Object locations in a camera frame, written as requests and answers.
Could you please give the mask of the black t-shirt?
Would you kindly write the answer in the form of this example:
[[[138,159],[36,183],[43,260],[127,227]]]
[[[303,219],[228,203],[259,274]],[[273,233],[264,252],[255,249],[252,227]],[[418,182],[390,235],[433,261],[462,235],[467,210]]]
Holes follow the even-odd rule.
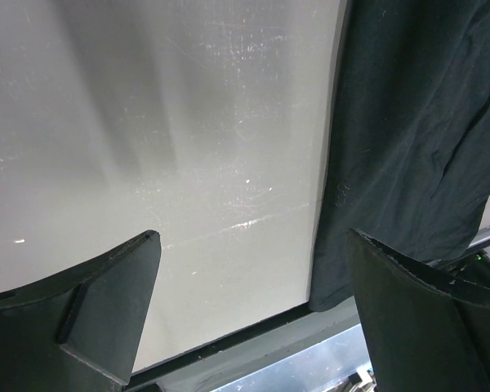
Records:
[[[350,229],[458,258],[490,196],[490,1],[353,1],[341,48],[309,307],[352,294]]]

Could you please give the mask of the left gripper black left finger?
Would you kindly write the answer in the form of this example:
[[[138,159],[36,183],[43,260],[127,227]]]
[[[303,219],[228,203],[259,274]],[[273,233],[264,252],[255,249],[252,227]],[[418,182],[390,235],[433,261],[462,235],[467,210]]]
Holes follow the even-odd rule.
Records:
[[[147,230],[0,293],[0,391],[120,391],[128,385],[161,258]]]

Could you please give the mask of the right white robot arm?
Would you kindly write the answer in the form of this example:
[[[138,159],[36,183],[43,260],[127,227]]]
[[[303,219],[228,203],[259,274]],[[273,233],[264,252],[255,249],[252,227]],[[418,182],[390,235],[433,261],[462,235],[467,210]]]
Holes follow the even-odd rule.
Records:
[[[472,252],[453,261],[429,261],[427,265],[455,278],[490,289],[490,258],[484,251]]]

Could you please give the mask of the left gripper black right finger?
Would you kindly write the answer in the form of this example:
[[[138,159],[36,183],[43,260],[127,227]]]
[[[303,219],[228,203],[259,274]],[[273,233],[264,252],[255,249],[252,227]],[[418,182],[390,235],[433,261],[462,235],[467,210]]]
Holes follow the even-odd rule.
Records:
[[[490,289],[358,230],[346,260],[380,391],[490,391]]]

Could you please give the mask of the aluminium frame rail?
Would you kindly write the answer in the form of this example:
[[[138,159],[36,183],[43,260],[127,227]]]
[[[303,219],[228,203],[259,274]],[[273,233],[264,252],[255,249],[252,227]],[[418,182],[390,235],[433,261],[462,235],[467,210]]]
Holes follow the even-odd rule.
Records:
[[[468,250],[471,252],[476,252],[479,249],[488,246],[490,246],[490,225],[479,230],[470,243]]]

